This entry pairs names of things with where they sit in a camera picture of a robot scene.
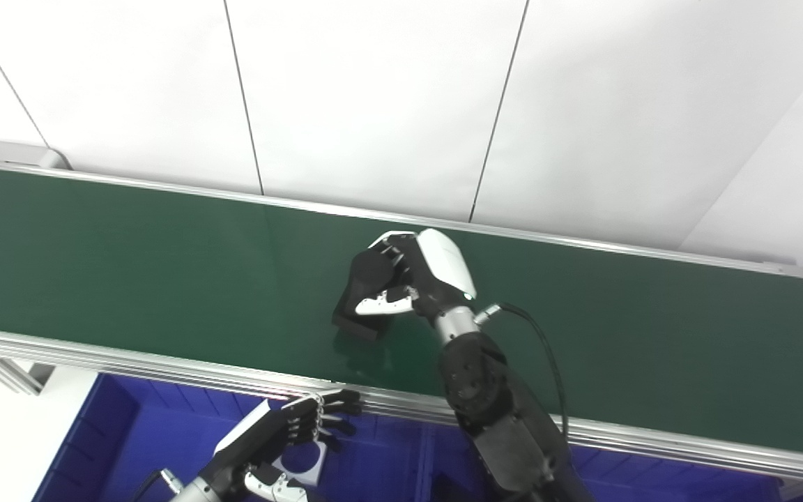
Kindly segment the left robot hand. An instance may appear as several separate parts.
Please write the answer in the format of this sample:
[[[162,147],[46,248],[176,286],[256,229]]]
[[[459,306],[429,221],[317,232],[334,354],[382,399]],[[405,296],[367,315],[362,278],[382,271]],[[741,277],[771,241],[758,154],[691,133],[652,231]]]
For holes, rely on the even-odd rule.
[[[251,495],[266,501],[322,501],[299,480],[274,463],[290,446],[323,441],[338,451],[334,432],[353,435],[345,416],[361,413],[360,393],[348,388],[312,392],[274,408],[263,403],[256,420],[199,471],[211,500],[243,501]]]

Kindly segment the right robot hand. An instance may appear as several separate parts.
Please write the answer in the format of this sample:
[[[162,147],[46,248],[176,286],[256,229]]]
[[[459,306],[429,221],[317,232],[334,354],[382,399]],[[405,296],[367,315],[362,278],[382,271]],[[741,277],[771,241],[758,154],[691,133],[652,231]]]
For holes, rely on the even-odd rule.
[[[437,229],[388,231],[366,254],[388,266],[388,277],[353,294],[353,312],[360,317],[415,312],[434,319],[477,296],[458,245]]]

